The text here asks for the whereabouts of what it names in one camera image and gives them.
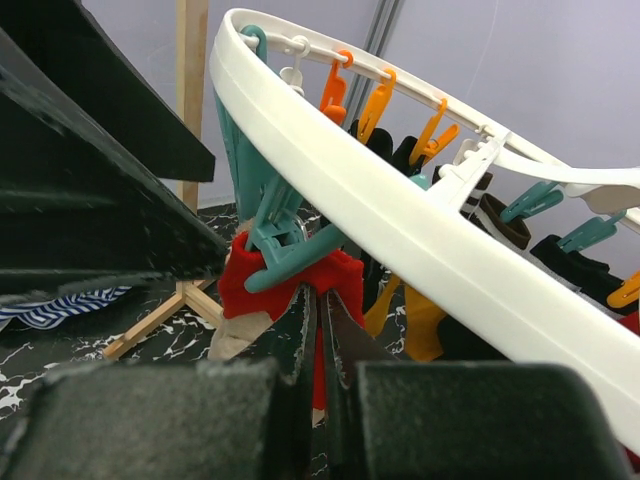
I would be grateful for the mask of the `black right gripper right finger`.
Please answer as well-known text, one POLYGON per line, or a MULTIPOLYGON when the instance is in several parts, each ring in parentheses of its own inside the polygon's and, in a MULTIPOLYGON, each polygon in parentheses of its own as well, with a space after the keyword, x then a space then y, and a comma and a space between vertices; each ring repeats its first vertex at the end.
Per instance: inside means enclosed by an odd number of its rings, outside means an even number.
POLYGON ((322 334, 329 477, 365 479, 357 366, 397 357, 355 322, 335 290, 322 296, 322 334))

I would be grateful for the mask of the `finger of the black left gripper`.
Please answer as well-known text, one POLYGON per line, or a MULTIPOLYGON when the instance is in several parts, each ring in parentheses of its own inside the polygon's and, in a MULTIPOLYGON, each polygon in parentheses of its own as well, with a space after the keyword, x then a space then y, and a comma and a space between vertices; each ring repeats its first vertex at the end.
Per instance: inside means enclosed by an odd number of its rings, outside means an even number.
POLYGON ((1 5, 1 301, 220 274, 166 186, 214 155, 78 1, 1 5))

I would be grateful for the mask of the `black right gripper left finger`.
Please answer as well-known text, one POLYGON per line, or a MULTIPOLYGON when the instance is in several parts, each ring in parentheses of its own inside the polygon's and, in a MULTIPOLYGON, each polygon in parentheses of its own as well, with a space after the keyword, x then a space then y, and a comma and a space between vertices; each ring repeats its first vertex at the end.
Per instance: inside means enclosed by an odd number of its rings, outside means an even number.
POLYGON ((316 292, 302 285, 285 313, 239 354, 251 361, 271 359, 278 366, 264 435, 267 479, 310 477, 317 327, 316 292))

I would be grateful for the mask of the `white oval clip hanger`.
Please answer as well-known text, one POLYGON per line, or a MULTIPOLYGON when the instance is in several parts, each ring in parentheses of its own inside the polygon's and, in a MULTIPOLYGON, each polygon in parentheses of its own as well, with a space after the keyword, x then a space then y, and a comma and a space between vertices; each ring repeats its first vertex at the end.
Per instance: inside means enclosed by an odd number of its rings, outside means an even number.
POLYGON ((637 169, 565 166, 457 99, 448 114, 488 141, 429 189, 377 158, 295 93, 254 51, 255 25, 277 51, 302 35, 309 56, 333 60, 342 41, 258 11, 228 11, 209 71, 216 94, 255 147, 335 226, 420 293, 516 361, 577 371, 596 392, 619 441, 639 447, 639 339, 460 215, 492 166, 560 183, 634 185, 637 169))

